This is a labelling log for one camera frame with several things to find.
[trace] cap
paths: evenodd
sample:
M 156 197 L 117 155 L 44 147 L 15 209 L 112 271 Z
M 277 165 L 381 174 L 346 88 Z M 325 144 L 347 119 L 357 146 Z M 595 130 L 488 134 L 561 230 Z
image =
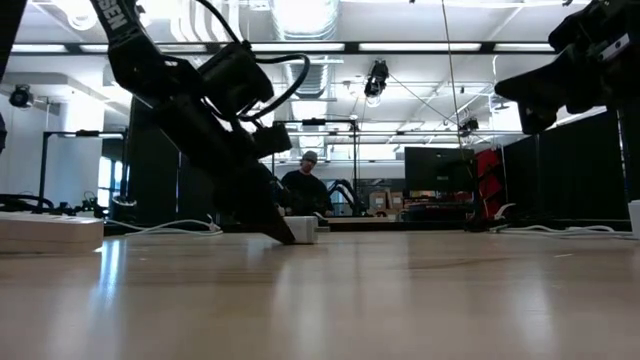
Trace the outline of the cap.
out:
M 307 151 L 302 155 L 302 160 L 308 160 L 315 164 L 318 162 L 318 154 L 315 151 Z

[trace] computer monitor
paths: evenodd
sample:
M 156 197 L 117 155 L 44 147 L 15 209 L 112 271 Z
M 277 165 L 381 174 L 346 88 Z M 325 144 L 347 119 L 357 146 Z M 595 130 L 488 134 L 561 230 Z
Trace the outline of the computer monitor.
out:
M 404 150 L 409 191 L 472 192 L 477 172 L 473 150 L 408 147 Z

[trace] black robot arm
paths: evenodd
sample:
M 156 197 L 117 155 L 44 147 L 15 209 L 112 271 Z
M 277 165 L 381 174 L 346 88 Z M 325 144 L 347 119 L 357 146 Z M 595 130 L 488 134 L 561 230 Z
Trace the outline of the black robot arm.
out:
M 257 226 L 282 243 L 293 243 L 293 235 L 270 197 L 272 175 L 259 162 L 262 157 L 290 149 L 291 142 L 284 126 L 263 127 L 257 118 L 291 96 L 306 73 L 266 109 L 254 116 L 245 114 L 274 94 L 258 62 L 298 57 L 308 71 L 309 59 L 304 55 L 256 59 L 250 44 L 237 41 L 212 5 L 195 0 L 212 11 L 236 40 L 195 69 L 188 61 L 158 50 L 138 20 L 135 1 L 90 1 L 109 41 L 109 61 L 117 83 L 152 108 L 154 123 L 193 166 L 209 175 L 216 209 Z M 221 121 L 229 122 L 232 130 L 227 131 Z M 252 121 L 258 130 L 249 134 L 241 121 Z

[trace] desk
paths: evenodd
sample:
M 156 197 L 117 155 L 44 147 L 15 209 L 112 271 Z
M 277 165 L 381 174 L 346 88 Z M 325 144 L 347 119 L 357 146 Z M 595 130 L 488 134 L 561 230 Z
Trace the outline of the desk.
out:
M 0 257 L 3 360 L 637 359 L 635 242 L 445 232 L 112 239 Z

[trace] ceiling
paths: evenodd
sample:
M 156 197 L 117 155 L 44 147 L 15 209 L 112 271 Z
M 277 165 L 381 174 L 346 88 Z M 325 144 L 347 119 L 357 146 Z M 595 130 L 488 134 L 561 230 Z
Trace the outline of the ceiling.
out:
M 17 43 L 105 43 L 106 37 L 99 26 L 75 30 L 61 9 L 67 9 L 72 0 L 32 0 L 23 17 Z M 199 23 L 191 19 L 192 26 L 176 30 L 175 18 L 179 6 L 188 0 L 141 0 L 151 24 L 149 35 L 158 42 L 181 42 L 188 39 L 213 41 L 219 30 L 213 23 Z M 338 0 L 313 0 L 315 3 Z M 73 0 L 76 13 L 90 10 L 87 0 Z M 276 3 L 296 5 L 296 0 L 225 0 L 211 1 L 220 8 L 233 27 L 252 42 L 280 40 L 274 29 L 271 6 Z M 446 23 L 440 1 L 416 0 L 343 0 L 338 3 L 336 31 L 332 41 L 546 41 L 547 36 L 567 15 L 580 10 L 586 1 L 574 1 L 568 7 L 562 0 L 455 0 L 445 1 Z M 300 11 L 296 17 L 309 21 L 317 11 Z M 492 121 L 489 98 L 492 85 L 501 79 L 535 69 L 553 60 L 552 55 L 342 55 L 331 56 L 337 64 L 330 65 L 329 95 L 321 106 L 317 102 L 298 102 L 297 114 L 306 113 L 327 119 L 344 119 L 356 115 L 362 121 L 361 130 L 445 130 L 456 121 L 456 109 L 463 117 L 475 116 L 481 130 L 513 130 L 519 120 L 513 114 L 499 126 Z M 378 107 L 368 107 L 361 96 L 361 84 L 372 63 L 384 59 L 391 75 Z M 276 92 L 287 84 L 283 66 L 263 68 L 274 83 Z M 96 87 L 114 103 L 129 106 L 130 95 L 108 81 L 109 67 L 105 56 L 12 56 L 8 72 L 62 73 L 88 86 Z M 345 83 L 350 82 L 349 89 Z M 291 105 L 278 110 L 275 117 L 287 120 L 293 117 Z M 125 117 L 109 117 L 108 122 L 125 124 Z M 489 137 L 494 142 L 496 137 Z M 417 137 L 419 142 L 457 143 L 455 136 Z M 350 141 L 347 137 L 326 138 L 323 145 Z M 400 143 L 402 137 L 376 137 L 366 142 Z M 468 142 L 484 143 L 481 138 Z

